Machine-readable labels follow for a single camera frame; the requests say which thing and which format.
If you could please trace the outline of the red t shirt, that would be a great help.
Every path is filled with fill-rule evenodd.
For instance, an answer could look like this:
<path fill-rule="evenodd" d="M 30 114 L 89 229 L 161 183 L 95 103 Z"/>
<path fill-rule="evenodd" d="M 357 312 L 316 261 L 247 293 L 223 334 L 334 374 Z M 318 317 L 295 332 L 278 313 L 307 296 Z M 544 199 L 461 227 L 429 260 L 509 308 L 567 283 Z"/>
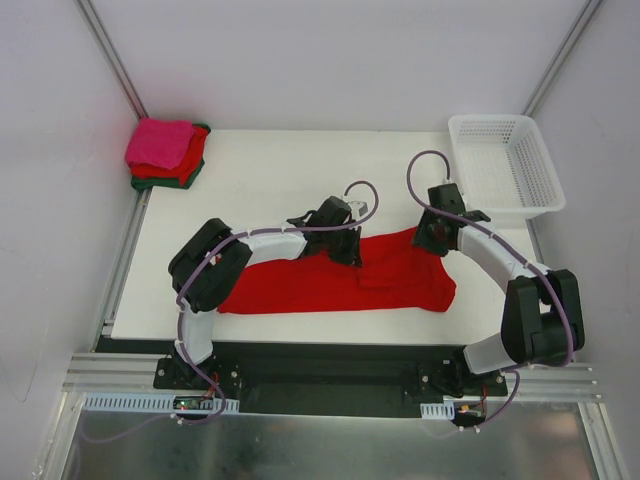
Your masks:
<path fill-rule="evenodd" d="M 420 308 L 442 313 L 456 283 L 440 257 L 412 244 L 415 228 L 361 241 L 363 265 L 345 266 L 326 253 L 274 260 L 244 270 L 218 308 L 239 315 Z"/>
<path fill-rule="evenodd" d="M 185 186 L 189 177 L 196 171 L 202 162 L 204 147 L 211 129 L 206 124 L 193 124 L 194 134 L 190 140 L 187 151 L 181 163 L 170 170 L 161 169 L 149 165 L 137 165 L 130 167 L 133 177 L 141 180 L 176 180 L 179 186 Z"/>

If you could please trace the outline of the white plastic basket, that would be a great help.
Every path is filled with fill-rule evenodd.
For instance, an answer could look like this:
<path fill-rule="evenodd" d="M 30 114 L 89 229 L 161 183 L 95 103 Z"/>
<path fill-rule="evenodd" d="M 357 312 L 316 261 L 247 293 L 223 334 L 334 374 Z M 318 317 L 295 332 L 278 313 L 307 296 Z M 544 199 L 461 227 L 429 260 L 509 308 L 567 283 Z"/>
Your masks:
<path fill-rule="evenodd" d="M 556 169 L 532 118 L 455 115 L 448 131 L 452 179 L 472 207 L 501 223 L 531 220 L 565 207 Z"/>

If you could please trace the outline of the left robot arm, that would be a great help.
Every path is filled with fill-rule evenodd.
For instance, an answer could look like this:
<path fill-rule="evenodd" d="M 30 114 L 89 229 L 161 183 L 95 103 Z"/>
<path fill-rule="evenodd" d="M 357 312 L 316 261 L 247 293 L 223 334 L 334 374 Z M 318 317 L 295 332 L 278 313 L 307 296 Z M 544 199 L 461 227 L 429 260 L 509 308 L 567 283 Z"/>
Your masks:
<path fill-rule="evenodd" d="M 192 389 L 211 378 L 211 333 L 214 313 L 227 300 L 250 266 L 276 260 L 299 260 L 325 253 L 339 264 L 361 264 L 360 224 L 367 216 L 364 201 L 336 196 L 278 227 L 234 232 L 213 218 L 194 234 L 170 261 L 168 272 L 179 308 L 177 377 Z"/>

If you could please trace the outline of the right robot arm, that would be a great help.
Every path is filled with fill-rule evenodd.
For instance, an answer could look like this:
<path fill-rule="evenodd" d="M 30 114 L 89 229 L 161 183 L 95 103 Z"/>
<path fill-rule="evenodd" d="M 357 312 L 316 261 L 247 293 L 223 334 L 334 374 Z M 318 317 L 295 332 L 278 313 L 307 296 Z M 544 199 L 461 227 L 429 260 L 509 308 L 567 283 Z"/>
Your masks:
<path fill-rule="evenodd" d="M 441 257 L 460 252 L 505 295 L 499 332 L 457 348 L 429 373 L 431 387 L 460 398 L 503 371 L 569 364 L 585 345 L 577 277 L 527 260 L 489 216 L 467 210 L 456 184 L 432 187 L 428 197 L 413 245 Z"/>

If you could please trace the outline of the folded red t shirt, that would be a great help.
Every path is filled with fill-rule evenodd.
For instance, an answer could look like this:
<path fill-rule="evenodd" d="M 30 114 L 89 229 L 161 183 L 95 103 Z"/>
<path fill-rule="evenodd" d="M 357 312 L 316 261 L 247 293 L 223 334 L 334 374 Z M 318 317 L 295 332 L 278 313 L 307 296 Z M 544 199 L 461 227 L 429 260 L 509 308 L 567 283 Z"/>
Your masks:
<path fill-rule="evenodd" d="M 196 171 L 202 162 L 204 147 L 211 129 L 206 124 L 193 124 L 194 134 L 190 140 L 187 151 L 181 163 L 170 170 L 161 169 L 149 165 L 137 165 L 130 167 L 133 177 L 141 180 L 176 180 L 179 186 L 185 186 L 189 177 Z"/>

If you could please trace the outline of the folded pink t shirt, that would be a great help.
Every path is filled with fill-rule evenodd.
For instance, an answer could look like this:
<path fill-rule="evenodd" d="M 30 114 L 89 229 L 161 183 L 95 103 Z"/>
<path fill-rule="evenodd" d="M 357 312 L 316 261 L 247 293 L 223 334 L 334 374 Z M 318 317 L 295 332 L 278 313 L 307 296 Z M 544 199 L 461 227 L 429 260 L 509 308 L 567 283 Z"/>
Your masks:
<path fill-rule="evenodd" d="M 188 121 L 143 118 L 129 140 L 125 162 L 130 167 L 149 165 L 173 169 L 184 158 L 193 134 L 194 127 Z"/>

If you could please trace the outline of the folded green t shirt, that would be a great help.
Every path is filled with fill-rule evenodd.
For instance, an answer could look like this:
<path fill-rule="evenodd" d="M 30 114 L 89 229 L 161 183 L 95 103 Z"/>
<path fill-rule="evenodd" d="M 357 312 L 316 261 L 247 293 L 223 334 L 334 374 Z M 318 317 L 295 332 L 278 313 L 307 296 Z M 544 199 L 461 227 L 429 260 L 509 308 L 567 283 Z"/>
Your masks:
<path fill-rule="evenodd" d="M 136 177 L 133 177 L 131 172 L 131 186 L 138 191 L 150 189 L 152 187 L 164 187 L 164 188 L 173 188 L 173 189 L 189 189 L 196 178 L 200 175 L 202 169 L 205 166 L 204 161 L 204 153 L 202 157 L 202 162 L 200 166 L 196 169 L 196 171 L 189 177 L 185 186 L 179 186 L 176 180 L 160 180 L 160 179 L 151 179 L 151 180 L 141 180 Z"/>

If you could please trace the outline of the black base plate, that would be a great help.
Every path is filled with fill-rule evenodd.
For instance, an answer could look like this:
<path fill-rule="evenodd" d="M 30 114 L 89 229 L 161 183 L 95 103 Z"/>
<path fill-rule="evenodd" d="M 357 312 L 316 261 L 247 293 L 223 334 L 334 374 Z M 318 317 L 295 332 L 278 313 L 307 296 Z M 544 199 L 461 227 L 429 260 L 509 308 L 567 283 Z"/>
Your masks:
<path fill-rule="evenodd" d="M 497 371 L 474 376 L 459 346 L 216 342 L 193 370 L 177 352 L 157 363 L 153 386 L 205 391 L 216 382 L 241 412 L 415 418 L 447 397 L 501 398 Z"/>

